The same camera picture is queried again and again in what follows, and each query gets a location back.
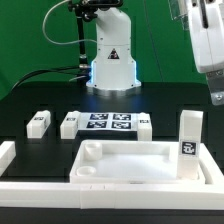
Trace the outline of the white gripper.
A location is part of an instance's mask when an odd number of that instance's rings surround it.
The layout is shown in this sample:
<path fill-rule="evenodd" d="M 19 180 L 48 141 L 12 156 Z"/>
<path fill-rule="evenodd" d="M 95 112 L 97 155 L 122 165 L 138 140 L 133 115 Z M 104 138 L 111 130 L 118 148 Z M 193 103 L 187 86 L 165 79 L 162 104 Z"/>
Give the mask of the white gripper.
<path fill-rule="evenodd" d="M 209 72 L 212 104 L 224 105 L 224 0 L 187 0 L 187 12 L 197 71 Z"/>

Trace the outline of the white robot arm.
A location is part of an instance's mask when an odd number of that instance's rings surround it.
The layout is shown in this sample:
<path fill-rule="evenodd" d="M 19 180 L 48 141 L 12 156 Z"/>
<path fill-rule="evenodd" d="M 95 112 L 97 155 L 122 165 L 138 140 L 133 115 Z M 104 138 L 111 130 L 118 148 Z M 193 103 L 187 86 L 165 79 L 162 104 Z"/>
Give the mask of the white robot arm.
<path fill-rule="evenodd" d="M 123 0 L 86 0 L 96 19 L 97 56 L 87 86 L 109 93 L 141 85 L 131 57 L 131 21 Z M 197 71 L 206 75 L 211 101 L 224 105 L 224 0 L 175 0 L 190 31 Z"/>

